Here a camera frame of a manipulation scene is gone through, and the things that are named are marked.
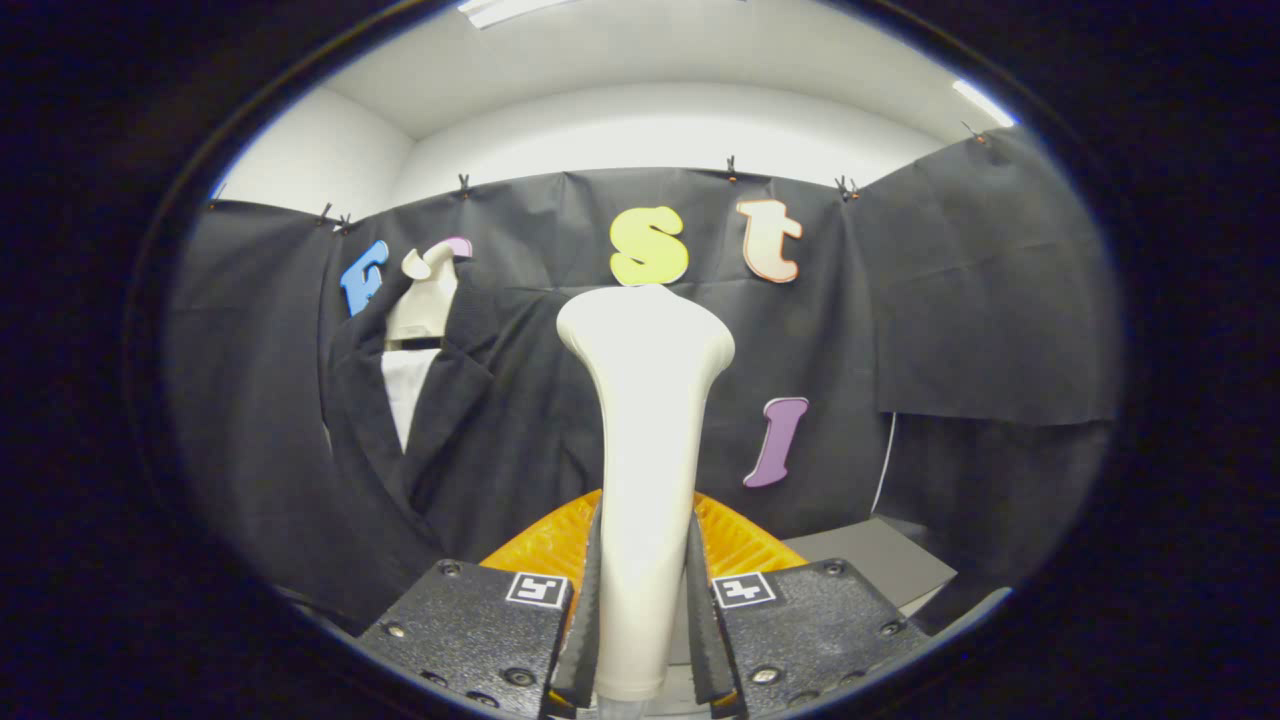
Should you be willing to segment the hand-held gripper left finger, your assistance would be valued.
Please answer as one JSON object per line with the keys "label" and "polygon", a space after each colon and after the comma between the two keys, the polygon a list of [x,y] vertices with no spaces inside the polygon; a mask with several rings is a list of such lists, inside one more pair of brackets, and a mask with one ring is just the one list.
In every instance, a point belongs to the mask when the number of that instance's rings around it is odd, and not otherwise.
{"label": "hand-held gripper left finger", "polygon": [[358,647],[476,714],[576,717],[599,657],[600,500],[561,506],[481,562],[436,562]]}

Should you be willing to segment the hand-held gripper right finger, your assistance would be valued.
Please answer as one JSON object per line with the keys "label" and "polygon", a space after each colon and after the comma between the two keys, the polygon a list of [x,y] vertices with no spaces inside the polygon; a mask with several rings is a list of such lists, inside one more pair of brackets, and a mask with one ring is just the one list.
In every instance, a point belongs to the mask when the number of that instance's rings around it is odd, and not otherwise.
{"label": "hand-held gripper right finger", "polygon": [[686,580],[695,697],[714,719],[815,710],[929,642],[850,561],[806,561],[705,495],[694,500]]}

